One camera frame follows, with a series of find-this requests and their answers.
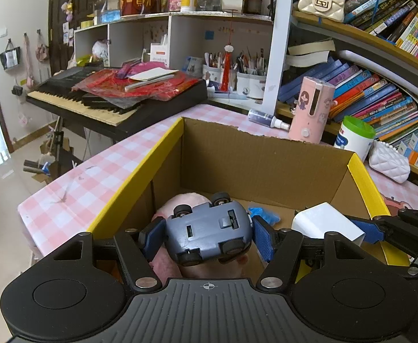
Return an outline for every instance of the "blue gripper pad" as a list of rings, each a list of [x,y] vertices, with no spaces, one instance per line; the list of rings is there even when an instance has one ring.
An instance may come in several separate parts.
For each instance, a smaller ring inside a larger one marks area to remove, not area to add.
[[[274,249],[271,244],[271,236],[268,231],[259,223],[255,217],[253,222],[253,242],[265,262],[270,262],[274,256]]]
[[[366,233],[363,241],[366,241],[370,244],[375,244],[377,241],[384,240],[384,233],[377,228],[374,223],[361,222],[359,220],[350,220],[358,228],[360,228],[364,233]]]
[[[165,235],[166,220],[161,220],[147,235],[146,244],[142,253],[148,262],[151,262],[162,246]]]

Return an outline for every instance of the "toy car wheel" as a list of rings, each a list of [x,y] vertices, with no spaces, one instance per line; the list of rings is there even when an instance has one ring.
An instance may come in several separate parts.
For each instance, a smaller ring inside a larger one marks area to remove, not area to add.
[[[231,202],[231,197],[226,192],[218,192],[215,193],[211,200],[213,206],[221,205],[221,204],[227,204],[228,202]]]
[[[244,242],[241,239],[229,240],[222,245],[222,252],[227,255],[235,255],[244,250]]]
[[[178,205],[174,208],[174,217],[182,217],[192,213],[192,207],[190,205]]]
[[[199,255],[199,253],[183,253],[178,255],[179,264],[183,265],[184,267],[191,267],[197,266],[198,264],[203,262],[203,259]]]

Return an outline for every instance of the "pink checkered tablecloth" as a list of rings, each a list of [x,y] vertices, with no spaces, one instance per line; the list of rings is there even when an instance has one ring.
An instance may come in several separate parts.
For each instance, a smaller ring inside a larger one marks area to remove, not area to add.
[[[31,246],[47,255],[69,238],[85,231],[126,178],[178,117],[237,127],[253,135],[287,138],[288,133],[254,124],[245,115],[211,105],[197,105],[158,122],[85,161],[18,206]],[[368,172],[379,191],[418,209],[418,186],[397,184],[373,171]]]

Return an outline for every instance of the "white quilted purse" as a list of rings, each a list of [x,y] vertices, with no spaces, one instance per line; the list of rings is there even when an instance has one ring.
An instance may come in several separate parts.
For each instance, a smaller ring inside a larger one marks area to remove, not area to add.
[[[300,0],[298,9],[304,13],[344,22],[344,3],[346,0]]]
[[[398,183],[404,183],[411,172],[406,157],[391,145],[377,140],[370,151],[370,167]]]

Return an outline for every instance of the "dark wooden door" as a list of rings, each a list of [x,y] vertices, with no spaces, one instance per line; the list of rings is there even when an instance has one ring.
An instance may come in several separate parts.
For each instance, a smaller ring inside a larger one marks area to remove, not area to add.
[[[63,23],[66,22],[66,14],[61,10],[61,5],[69,0],[50,0],[48,9],[48,42],[50,47],[50,67],[52,73],[66,69],[68,61],[73,54],[73,47],[63,43]],[[73,20],[69,28],[76,29],[80,23],[93,13],[93,3],[97,0],[72,0]]]

